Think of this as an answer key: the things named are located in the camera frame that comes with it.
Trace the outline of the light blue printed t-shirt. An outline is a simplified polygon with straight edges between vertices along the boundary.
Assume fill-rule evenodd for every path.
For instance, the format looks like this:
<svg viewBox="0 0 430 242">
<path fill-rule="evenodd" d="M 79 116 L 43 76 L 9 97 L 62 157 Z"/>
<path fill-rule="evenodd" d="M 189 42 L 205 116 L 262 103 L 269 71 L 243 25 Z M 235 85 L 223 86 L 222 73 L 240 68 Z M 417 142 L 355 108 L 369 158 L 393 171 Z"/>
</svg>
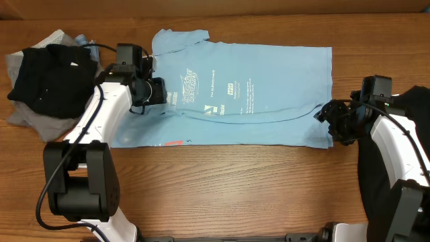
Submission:
<svg viewBox="0 0 430 242">
<path fill-rule="evenodd" d="M 211 42 L 206 30 L 159 31 L 153 75 L 167 101 L 126 114 L 116 148 L 171 145 L 333 146 L 314 115 L 332 98 L 329 47 Z"/>
</svg>

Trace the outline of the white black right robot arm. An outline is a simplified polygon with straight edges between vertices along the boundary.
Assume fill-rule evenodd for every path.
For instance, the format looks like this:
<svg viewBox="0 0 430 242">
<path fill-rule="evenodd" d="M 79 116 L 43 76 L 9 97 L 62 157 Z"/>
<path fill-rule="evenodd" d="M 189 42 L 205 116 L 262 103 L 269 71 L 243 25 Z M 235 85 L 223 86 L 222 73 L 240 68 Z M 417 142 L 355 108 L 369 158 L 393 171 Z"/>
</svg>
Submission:
<svg viewBox="0 0 430 242">
<path fill-rule="evenodd" d="M 428 241 L 429 155 L 409 110 L 392 98 L 334 99 L 314 116 L 342 145 L 359 145 L 367 222 L 332 223 L 316 241 Z"/>
</svg>

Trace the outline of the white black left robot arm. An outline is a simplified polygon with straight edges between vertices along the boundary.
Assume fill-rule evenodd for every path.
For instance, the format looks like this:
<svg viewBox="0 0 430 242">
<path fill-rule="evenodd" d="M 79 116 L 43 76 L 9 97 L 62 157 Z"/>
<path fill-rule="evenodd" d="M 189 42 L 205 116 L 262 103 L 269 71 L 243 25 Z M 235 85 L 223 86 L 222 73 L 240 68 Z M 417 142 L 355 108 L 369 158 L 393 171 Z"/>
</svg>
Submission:
<svg viewBox="0 0 430 242">
<path fill-rule="evenodd" d="M 46 184 L 36 220 L 48 230 L 88 228 L 99 241 L 143 241 L 138 226 L 121 211 L 120 183 L 110 145 L 134 106 L 164 104 L 162 78 L 107 75 L 97 82 L 78 125 L 43 150 Z"/>
</svg>

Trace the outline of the black garment pile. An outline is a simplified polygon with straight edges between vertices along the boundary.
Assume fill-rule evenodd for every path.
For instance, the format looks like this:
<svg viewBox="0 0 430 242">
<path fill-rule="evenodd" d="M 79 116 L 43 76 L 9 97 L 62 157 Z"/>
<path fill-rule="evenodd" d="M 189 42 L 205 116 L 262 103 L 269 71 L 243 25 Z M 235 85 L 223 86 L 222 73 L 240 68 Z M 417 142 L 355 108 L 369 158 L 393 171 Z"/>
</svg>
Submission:
<svg viewBox="0 0 430 242">
<path fill-rule="evenodd" d="M 429 240 L 429 89 L 414 86 L 373 111 L 358 139 L 366 241 Z"/>
</svg>

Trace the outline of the blue folded garment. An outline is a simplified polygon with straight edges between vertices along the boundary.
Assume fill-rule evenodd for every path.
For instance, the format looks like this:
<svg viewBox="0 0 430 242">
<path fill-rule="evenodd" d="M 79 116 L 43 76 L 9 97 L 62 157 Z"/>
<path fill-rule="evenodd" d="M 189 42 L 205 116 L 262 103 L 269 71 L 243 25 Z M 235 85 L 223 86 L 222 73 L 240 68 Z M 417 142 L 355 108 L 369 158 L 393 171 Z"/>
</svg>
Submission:
<svg viewBox="0 0 430 242">
<path fill-rule="evenodd" d="M 92 41 L 88 41 L 87 37 L 84 34 L 80 34 L 75 38 L 75 42 L 79 45 L 85 45 L 85 44 L 95 44 L 95 42 Z M 90 50 L 91 53 L 91 59 L 96 61 L 96 62 L 100 62 L 100 57 L 99 57 L 99 47 L 98 46 L 87 46 L 87 48 Z"/>
</svg>

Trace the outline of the black folded polo shirt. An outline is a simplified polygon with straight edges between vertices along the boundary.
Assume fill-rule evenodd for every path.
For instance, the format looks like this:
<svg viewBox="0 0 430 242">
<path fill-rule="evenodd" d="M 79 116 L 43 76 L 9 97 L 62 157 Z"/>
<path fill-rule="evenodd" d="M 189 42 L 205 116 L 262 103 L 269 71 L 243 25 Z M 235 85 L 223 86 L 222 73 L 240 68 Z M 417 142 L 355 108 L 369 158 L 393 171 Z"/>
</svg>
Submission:
<svg viewBox="0 0 430 242">
<path fill-rule="evenodd" d="M 88 48 L 49 44 L 26 48 L 7 98 L 33 112 L 55 118 L 78 118 L 93 95 L 97 62 Z"/>
</svg>

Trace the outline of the grey folded garment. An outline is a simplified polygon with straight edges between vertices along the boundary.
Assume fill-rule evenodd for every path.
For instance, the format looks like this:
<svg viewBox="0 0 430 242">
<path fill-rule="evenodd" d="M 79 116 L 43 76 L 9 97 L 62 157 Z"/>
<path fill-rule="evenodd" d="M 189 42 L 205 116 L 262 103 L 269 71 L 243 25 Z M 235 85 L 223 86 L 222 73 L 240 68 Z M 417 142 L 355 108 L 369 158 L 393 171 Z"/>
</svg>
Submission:
<svg viewBox="0 0 430 242">
<path fill-rule="evenodd" d="M 67 34 L 64 35 L 60 44 L 66 46 L 79 46 L 75 42 L 75 38 L 72 38 Z M 24 54 L 22 51 L 5 55 L 7 74 L 11 80 L 12 86 L 15 85 L 17 80 L 23 58 Z M 11 101 L 11 104 L 14 107 L 14 111 L 7 118 L 7 123 L 17 126 L 32 127 L 44 142 L 56 140 L 79 121 L 79 118 L 60 119 L 37 114 L 22 102 Z"/>
</svg>

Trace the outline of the white mesh folded garment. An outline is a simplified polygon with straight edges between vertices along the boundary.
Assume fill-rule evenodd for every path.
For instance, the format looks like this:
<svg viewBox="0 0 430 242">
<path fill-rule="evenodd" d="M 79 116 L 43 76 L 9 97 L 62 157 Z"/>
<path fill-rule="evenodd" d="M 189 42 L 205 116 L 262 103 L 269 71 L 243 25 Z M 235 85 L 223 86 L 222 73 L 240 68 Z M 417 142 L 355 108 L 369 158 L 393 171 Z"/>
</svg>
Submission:
<svg viewBox="0 0 430 242">
<path fill-rule="evenodd" d="M 49 44 L 60 44 L 64 37 L 65 33 L 62 30 L 56 30 L 51 35 L 35 44 L 33 48 L 44 48 Z"/>
</svg>

